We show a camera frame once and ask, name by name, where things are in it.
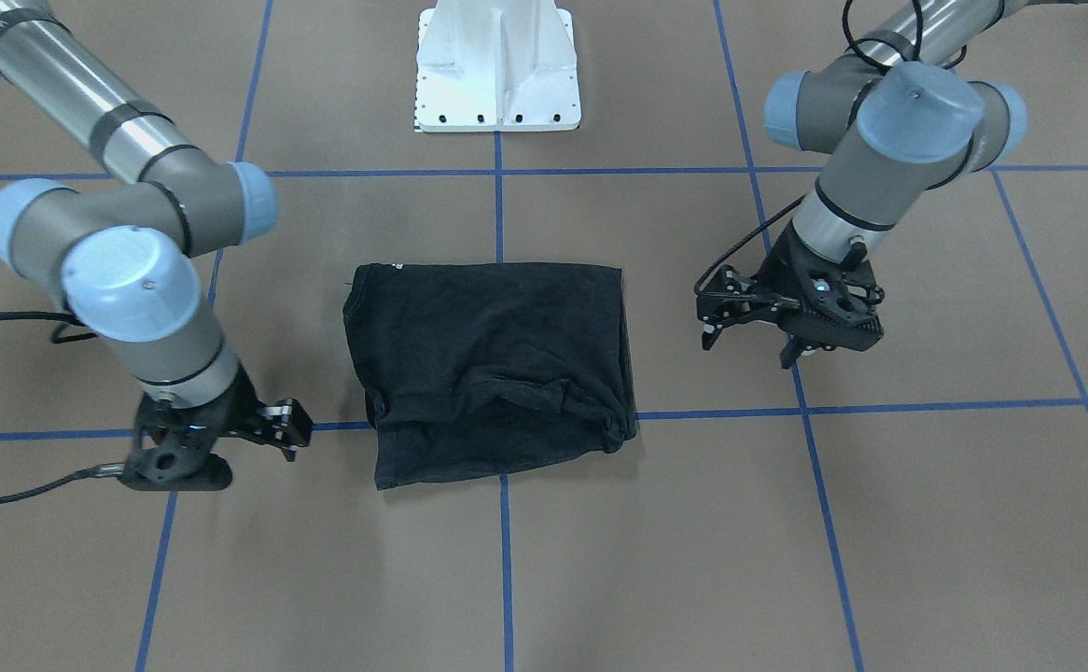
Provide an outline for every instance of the light blue joint cap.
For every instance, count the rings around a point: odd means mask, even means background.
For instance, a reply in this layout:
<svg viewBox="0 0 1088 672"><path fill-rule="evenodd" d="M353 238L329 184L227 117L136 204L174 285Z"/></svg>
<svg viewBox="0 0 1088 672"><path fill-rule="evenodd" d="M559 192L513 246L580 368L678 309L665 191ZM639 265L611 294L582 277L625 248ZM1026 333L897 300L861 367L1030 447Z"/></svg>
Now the light blue joint cap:
<svg viewBox="0 0 1088 672"><path fill-rule="evenodd" d="M802 149L801 137L796 136L796 99L801 97L801 80L808 73L783 73L771 85L769 97L764 101L764 130L772 141L786 148Z"/></svg>
<svg viewBox="0 0 1088 672"><path fill-rule="evenodd" d="M74 188L63 186L53 179L41 178L14 182L0 191L0 257L14 273L17 273L17 269L14 267L12 242L17 222L39 196L55 191L58 188L75 191Z"/></svg>
<svg viewBox="0 0 1088 672"><path fill-rule="evenodd" d="M164 339L190 322L203 294L195 266L166 235L113 226L62 261L67 303L92 332L128 344Z"/></svg>
<svg viewBox="0 0 1088 672"><path fill-rule="evenodd" d="M238 242L246 242L258 238L259 235L271 233L276 222L279 222L279 195L275 195L274 184L271 184L270 175L265 171L254 164L246 164L243 161L228 164L237 171L237 179L242 184L242 195L245 202L242 204L246 209L246 220L242 222L242 239Z"/></svg>
<svg viewBox="0 0 1088 672"><path fill-rule="evenodd" d="M966 147L984 119L984 99L957 74L910 61L892 69L860 107L863 139L907 164L932 164Z"/></svg>
<svg viewBox="0 0 1088 672"><path fill-rule="evenodd" d="M1004 98L1005 105L1009 107L1009 139L1004 140L1004 149L1000 150L997 155L996 161L992 161L991 165L1000 164L1000 159L1009 157L1016 149L1022 140L1026 138L1026 130L1029 130L1029 110L1026 109L1026 99L1017 94L1017 90L1011 88L1007 84L1000 84L1000 82L984 82L992 89L1000 94L1001 98Z"/></svg>

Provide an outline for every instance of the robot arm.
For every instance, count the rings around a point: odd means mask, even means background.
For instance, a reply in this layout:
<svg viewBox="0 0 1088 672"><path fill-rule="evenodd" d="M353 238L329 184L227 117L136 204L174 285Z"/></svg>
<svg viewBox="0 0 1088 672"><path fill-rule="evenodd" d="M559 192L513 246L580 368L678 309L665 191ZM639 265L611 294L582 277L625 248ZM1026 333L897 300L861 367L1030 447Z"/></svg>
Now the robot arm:
<svg viewBox="0 0 1088 672"><path fill-rule="evenodd" d="M801 353L867 350L883 336L876 307L885 293L868 257L925 190L993 165L1026 132L1026 105L1013 89L963 82L938 63L1040 3L1048 2L923 0L919 63L911 4L855 41L862 55L849 51L820 73L780 77L765 103L767 133L830 158L757 273L722 266L697 288L704 349L722 328L762 320L791 336L780 353L789 369Z"/></svg>
<svg viewBox="0 0 1088 672"><path fill-rule="evenodd" d="M279 217L270 178L212 161L44 0L0 0L0 73L123 183L98 195L48 179L0 191L0 259L75 311L145 391L122 483L224 488L232 473L210 455L221 435L293 460L312 422L297 400L258 401L188 259L268 233ZM159 447L144 450L143 433Z"/></svg>

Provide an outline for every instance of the black t-shirt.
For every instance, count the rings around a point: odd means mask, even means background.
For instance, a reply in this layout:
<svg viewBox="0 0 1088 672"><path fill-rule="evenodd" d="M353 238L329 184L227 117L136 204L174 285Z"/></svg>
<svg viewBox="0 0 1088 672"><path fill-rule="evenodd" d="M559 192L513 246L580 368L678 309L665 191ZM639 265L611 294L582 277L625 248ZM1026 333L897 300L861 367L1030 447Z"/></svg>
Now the black t-shirt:
<svg viewBox="0 0 1088 672"><path fill-rule="evenodd" d="M609 453L636 433L618 269L362 265L344 328L378 489Z"/></svg>

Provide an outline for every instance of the gray floor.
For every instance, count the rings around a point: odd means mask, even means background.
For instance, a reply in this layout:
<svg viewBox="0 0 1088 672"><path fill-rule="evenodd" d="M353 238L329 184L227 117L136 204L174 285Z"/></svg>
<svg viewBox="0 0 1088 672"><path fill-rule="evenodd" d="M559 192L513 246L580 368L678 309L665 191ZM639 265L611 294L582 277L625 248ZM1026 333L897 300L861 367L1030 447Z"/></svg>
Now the gray floor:
<svg viewBox="0 0 1088 672"><path fill-rule="evenodd" d="M259 391L325 425L296 464L221 443L221 494L0 507L1 671L1088 671L1088 8L972 42L963 76L1029 102L1025 145L881 249L876 349L791 377L762 326L701 352L689 288L812 184L821 157L761 112L842 51L842 1L570 0L582 127L503 137L411 133L424 0L52 4L210 153L272 171L279 228L197 265ZM858 29L899 5L857 4ZM16 175L113 184L0 83ZM625 269L639 438L376 493L346 281L499 259ZM49 302L0 263L16 309ZM0 494L127 449L134 383L48 331L0 324Z"/></svg>

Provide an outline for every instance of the cable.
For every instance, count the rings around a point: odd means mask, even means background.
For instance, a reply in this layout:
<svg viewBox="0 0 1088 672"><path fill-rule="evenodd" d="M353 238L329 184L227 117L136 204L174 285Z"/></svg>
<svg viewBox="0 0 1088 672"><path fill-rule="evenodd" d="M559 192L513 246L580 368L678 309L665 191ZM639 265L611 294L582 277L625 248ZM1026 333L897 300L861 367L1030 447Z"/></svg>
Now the cable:
<svg viewBox="0 0 1088 672"><path fill-rule="evenodd" d="M877 71L883 74L888 72L888 65L873 59L871 55L865 54L863 49L860 49L860 43L855 41L855 36L851 35L851 4L854 2L855 0L846 0L846 3L842 5L842 37L846 37L846 46L852 54L860 57L861 61L871 65L871 67L877 69Z"/></svg>
<svg viewBox="0 0 1088 672"><path fill-rule="evenodd" d="M84 326L74 314L69 312L45 312L45 311L1 311L0 322L14 322L14 320L46 320L46 322L59 322L54 332L50 333L50 344L55 346L61 344L74 344L76 340L95 339L95 333L75 333L71 336L62 336L62 332L70 326Z"/></svg>
<svg viewBox="0 0 1088 672"><path fill-rule="evenodd" d="M963 43L963 48L959 50L959 55L955 55L954 60L950 61L950 63L947 63L945 65L941 65L941 69L944 70L944 71L953 71L954 70L954 65L957 65L959 63L963 63L963 59L966 59L966 57L967 57L967 47L966 47L965 43Z"/></svg>
<svg viewBox="0 0 1088 672"><path fill-rule="evenodd" d="M731 254L734 254L737 251L741 250L741 248L744 247L745 244L751 242L753 238L757 237L757 235L764 234L765 231L767 228L769 228L769 226L776 224L776 222L779 222L780 219L782 219L788 213L791 213L792 210L794 210L794 208L796 208L796 206L800 206L801 202L804 201L804 200L805 200L804 196L799 197L799 199L796 199L794 202L789 203L788 206L786 206L786 208L783 208L783 210L780 210L780 212L775 213L775 215L771 215L768 221L766 221L762 225L758 225L756 227L756 229L752 231L752 233L750 233L747 235L744 235L744 238L741 241L735 242L734 246L731 246L731 248L729 248L729 250L727 250L726 252L724 252L722 254L720 254L718 257L718 259L715 260L715 262L710 264L710 267L705 269L705 273L702 273L702 277L698 277L697 282L694 282L694 284L693 284L693 293L694 294L702 294L702 290L704 289L702 287L702 285L705 284L705 281L707 279L707 277L710 277L710 275L714 273L714 271L715 271L716 267L719 267L719 265L722 265L722 262L725 262L725 260L730 259Z"/></svg>
<svg viewBox="0 0 1088 672"><path fill-rule="evenodd" d="M120 476L123 470L125 470L124 463L113 463L97 464L96 466L89 466L88 469L72 471L69 475L59 477L58 481L50 481L49 484L39 485L37 488L30 488L14 495L3 495L3 497L0 497L0 505L25 500L25 498L29 497L37 497L37 495L49 493L54 488L59 488L59 486L71 484L72 481L83 481L85 477Z"/></svg>
<svg viewBox="0 0 1088 672"><path fill-rule="evenodd" d="M925 39L925 13L920 11L920 0L914 0L914 20L916 21L916 41L914 42L914 59L920 60L920 41Z"/></svg>
<svg viewBox="0 0 1088 672"><path fill-rule="evenodd" d="M880 61L873 59L871 55L865 54L863 49L860 48L860 42L855 40L855 35L852 35L851 33L851 4L854 2L855 0L846 0L846 3L842 5L842 35L843 37L846 37L848 49L851 50L852 54L860 57L861 61L867 63L868 65L871 65L871 67L877 69L877 71L880 71L881 74L887 73L889 72L890 67L885 63L880 63ZM914 33L916 39L914 41L914 51L912 51L910 60L919 61L920 42L923 42L925 39L925 11L924 9L920 8L920 0L912 0L912 4L914 5L914 22L915 22ZM962 54L965 55L966 52L967 52L967 47L963 47ZM959 61L961 60L962 55L960 55L959 59L954 61L954 64L959 64Z"/></svg>

